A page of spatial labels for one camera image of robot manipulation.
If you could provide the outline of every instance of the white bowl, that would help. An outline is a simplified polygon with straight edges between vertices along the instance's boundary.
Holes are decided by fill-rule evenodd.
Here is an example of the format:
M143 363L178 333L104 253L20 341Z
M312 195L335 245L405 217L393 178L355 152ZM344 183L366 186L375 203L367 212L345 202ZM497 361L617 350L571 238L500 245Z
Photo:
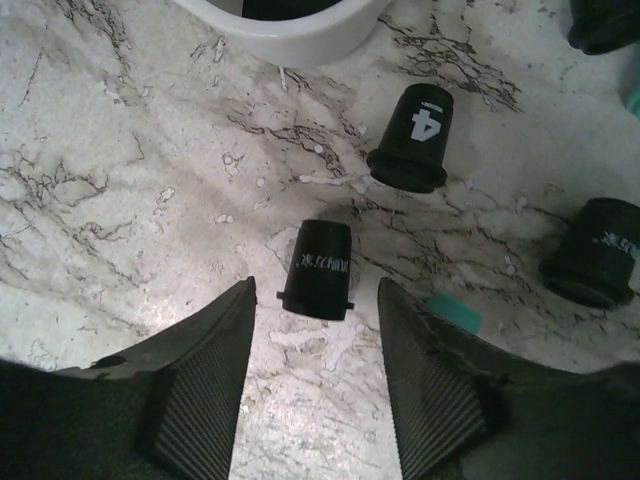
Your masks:
M266 22L243 18L243 0L175 0L256 57L282 67L312 67L346 57L391 1L342 0L307 17Z

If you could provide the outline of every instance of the teal plastic piece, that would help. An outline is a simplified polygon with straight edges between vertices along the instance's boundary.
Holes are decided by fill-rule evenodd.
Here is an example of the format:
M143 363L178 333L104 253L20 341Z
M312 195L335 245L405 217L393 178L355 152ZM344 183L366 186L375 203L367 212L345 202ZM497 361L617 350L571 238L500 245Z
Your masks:
M640 119L640 88L631 94L627 101L627 109Z
M439 293L427 302L427 307L441 317L477 335L482 324L482 315L468 305L449 295Z

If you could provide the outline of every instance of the black cylindrical cap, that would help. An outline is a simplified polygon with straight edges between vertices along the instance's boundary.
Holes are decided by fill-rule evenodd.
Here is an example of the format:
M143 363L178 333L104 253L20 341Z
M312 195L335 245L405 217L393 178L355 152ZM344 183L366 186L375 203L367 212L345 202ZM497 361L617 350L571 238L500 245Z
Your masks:
M640 40L640 1L571 0L569 43L587 55L599 55Z
M575 303L613 309L627 305L640 255L640 208L622 200L590 200L560 248L540 264L549 290Z
M444 152L453 119L453 97L437 85L405 90L380 147L369 154L371 176L390 187L431 193L444 185Z
M344 320L349 303L351 228L342 223L306 220L291 259L282 308L322 320Z

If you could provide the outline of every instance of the marble surface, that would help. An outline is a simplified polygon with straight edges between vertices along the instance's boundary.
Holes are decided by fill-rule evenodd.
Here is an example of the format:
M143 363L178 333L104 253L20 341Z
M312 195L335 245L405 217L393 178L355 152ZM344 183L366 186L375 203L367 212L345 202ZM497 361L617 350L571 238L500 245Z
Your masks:
M640 359L637 301L578 307L537 273L586 200L640 204L634 52L571 50L567 4L398 0L350 58L289 70L167 0L0 0L0 356L88 366L254 275L231 478L279 480L400 478L382 276L466 301L483 338L545 364ZM416 82L456 100L427 196L365 163ZM310 217L353 229L343 323L276 299Z

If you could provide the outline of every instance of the white number 4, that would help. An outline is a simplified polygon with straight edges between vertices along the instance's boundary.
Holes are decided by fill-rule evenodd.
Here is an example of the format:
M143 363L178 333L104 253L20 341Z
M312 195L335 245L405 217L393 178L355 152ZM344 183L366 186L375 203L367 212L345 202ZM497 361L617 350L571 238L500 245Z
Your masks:
M413 132L411 139L418 142L426 142L440 133L442 125L437 120L431 118L429 110L420 109L419 113L413 116Z

